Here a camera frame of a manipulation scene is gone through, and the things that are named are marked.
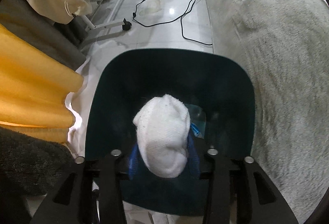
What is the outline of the white sock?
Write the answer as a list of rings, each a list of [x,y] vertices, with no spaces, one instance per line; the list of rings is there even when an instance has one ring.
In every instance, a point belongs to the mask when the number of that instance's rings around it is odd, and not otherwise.
[[[152,174],[176,178],[188,159],[190,114],[178,99],[166,94],[149,100],[135,115],[137,145]]]

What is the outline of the yellow curtain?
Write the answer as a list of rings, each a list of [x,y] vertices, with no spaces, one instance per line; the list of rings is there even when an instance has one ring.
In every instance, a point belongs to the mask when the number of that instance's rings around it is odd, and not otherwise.
[[[65,99],[83,82],[80,74],[1,26],[1,127],[67,142],[75,116]]]

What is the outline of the clear plastic wrap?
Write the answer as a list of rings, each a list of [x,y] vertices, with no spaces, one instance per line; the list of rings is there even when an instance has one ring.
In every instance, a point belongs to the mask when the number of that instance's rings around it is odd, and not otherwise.
[[[203,109],[197,105],[185,104],[189,110],[191,118],[191,129],[195,137],[205,138],[206,114]]]

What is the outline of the grey fleece bed sheet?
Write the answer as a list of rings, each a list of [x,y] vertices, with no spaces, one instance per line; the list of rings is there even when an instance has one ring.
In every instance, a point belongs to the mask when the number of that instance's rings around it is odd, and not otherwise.
[[[328,6],[323,0],[206,0],[214,53],[254,86],[251,154],[299,223],[328,189]]]

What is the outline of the white clothes rack base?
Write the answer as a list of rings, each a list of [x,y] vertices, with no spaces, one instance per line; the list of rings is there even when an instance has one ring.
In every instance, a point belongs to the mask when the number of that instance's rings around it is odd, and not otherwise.
[[[97,14],[100,6],[94,11],[94,14],[91,18],[88,18],[86,15],[81,16],[82,21],[86,24],[85,30],[87,32],[92,30],[111,30],[114,27],[121,27],[123,31],[129,31],[132,27],[132,23],[127,21],[127,19],[123,18],[122,20],[115,20],[115,16],[117,15],[119,8],[124,0],[117,0],[114,7],[110,11],[110,15],[107,16],[106,21],[102,24],[94,24],[92,19],[94,15]]]

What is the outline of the dark green trash bin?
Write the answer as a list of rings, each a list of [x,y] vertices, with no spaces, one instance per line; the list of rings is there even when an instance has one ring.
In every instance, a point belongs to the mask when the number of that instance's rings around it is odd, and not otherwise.
[[[133,118],[153,97],[169,94],[202,109],[204,142],[233,159],[248,156],[254,137],[255,99],[246,72],[219,55],[183,49],[138,49],[115,57],[103,70],[89,113],[88,161],[114,149],[130,155]]]

